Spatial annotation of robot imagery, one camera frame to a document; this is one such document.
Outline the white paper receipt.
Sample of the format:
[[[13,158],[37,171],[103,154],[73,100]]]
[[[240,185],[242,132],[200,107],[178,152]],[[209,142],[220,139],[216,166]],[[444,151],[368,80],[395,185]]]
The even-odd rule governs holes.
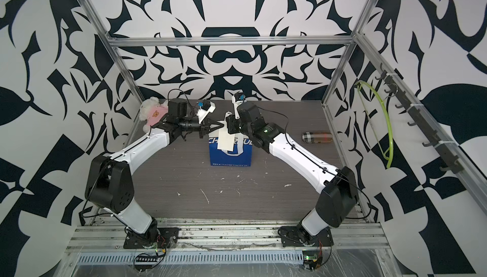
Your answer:
[[[221,121],[223,127],[218,130],[218,146],[221,151],[233,151],[235,144],[235,135],[228,132],[227,123]]]

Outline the blue white paper bag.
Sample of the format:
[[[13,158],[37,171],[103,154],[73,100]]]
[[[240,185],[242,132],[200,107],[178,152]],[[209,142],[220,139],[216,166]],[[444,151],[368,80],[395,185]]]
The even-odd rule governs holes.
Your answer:
[[[233,150],[218,150],[218,138],[209,138],[209,155],[212,166],[250,167],[252,162],[252,141],[236,137]]]

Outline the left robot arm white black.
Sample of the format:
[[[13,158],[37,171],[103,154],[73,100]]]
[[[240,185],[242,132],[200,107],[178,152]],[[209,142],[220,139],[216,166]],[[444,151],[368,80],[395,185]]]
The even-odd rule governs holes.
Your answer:
[[[137,203],[134,197],[133,174],[150,157],[169,146],[179,137],[197,132],[200,137],[223,125],[211,118],[216,106],[205,99],[195,108],[185,99],[170,99],[160,104],[152,98],[142,104],[140,116],[146,123],[145,135],[111,155],[93,159],[85,198],[113,214],[131,232],[157,237],[157,223]]]

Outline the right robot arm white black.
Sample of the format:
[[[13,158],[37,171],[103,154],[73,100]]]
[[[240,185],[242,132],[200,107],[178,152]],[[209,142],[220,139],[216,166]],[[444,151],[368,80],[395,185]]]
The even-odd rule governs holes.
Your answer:
[[[341,169],[313,155],[295,142],[286,129],[265,121],[258,106],[243,102],[225,115],[228,132],[247,136],[252,145],[280,159],[320,194],[316,206],[300,221],[297,231],[302,241],[323,230],[336,228],[358,203],[359,189],[354,172]]]

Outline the white teddy bear pink shirt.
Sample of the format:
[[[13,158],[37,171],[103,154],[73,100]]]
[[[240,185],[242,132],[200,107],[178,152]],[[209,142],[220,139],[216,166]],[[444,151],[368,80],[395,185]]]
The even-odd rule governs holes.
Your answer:
[[[149,133],[151,128],[161,121],[162,117],[168,112],[166,99],[150,97],[140,106],[139,120],[144,123],[143,132]]]

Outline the plaid glasses case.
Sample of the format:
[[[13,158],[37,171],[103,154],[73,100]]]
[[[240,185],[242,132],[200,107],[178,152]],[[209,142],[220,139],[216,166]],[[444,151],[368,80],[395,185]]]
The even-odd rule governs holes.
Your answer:
[[[303,132],[302,140],[308,144],[331,143],[333,136],[327,131],[306,131]]]

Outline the black electronics board left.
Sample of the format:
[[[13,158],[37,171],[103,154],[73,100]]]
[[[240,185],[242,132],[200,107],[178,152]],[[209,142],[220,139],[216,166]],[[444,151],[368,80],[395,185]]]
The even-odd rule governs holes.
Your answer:
[[[139,254],[133,259],[133,268],[139,272],[153,269],[158,266],[164,258],[165,255]]]

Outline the electronics board right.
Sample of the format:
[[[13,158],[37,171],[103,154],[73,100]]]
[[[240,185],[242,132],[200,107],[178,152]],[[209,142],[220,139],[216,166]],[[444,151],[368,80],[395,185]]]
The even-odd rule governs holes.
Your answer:
[[[303,252],[303,267],[308,271],[314,271],[318,269],[323,263],[322,254],[312,254],[309,251]]]

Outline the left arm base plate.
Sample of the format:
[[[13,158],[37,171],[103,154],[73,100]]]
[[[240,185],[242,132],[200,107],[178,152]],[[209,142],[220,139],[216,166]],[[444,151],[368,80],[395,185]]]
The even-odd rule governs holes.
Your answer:
[[[144,234],[138,234],[126,228],[123,249],[167,249],[178,242],[179,228],[149,228]]]

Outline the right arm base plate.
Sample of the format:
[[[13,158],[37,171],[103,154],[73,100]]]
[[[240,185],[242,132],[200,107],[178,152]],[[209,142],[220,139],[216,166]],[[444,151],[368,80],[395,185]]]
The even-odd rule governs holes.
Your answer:
[[[330,228],[325,228],[317,235],[310,235],[302,226],[282,226],[278,236],[284,247],[331,247],[334,241]]]

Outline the grey wall hook rack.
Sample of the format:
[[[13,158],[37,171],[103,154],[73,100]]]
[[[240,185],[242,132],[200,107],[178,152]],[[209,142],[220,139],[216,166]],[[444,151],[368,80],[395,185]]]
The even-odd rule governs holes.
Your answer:
[[[412,93],[410,88],[404,83],[396,72],[389,72],[381,63],[380,75],[377,80],[382,80],[389,87],[386,92],[395,97],[399,103],[397,109],[407,113],[412,122],[410,127],[418,127],[427,139],[422,146],[433,148],[443,161],[440,170],[443,172],[451,171],[459,174],[465,171],[465,167],[460,160],[459,154],[455,150],[456,143],[440,128],[439,123],[429,113],[426,106]]]

